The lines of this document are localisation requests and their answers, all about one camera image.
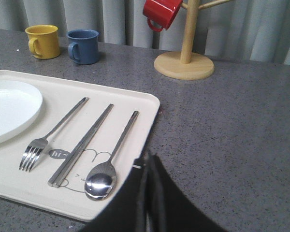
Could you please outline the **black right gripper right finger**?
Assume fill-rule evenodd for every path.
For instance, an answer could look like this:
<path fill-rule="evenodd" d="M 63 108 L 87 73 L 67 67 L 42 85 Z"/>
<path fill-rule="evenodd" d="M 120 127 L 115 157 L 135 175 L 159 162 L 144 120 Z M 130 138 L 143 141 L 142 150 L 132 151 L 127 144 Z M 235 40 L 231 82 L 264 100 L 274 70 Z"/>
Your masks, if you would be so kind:
<path fill-rule="evenodd" d="M 159 157 L 146 153 L 146 203 L 151 232 L 224 232 L 194 206 L 167 174 Z"/>

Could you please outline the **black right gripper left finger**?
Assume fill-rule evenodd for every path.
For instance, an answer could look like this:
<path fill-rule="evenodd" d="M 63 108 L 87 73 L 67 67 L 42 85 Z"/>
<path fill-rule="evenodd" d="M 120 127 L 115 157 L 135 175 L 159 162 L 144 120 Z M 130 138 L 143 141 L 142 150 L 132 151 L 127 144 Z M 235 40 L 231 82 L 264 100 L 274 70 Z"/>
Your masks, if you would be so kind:
<path fill-rule="evenodd" d="M 134 160 L 132 169 L 106 208 L 81 231 L 145 232 L 147 168 L 145 159 Z"/>

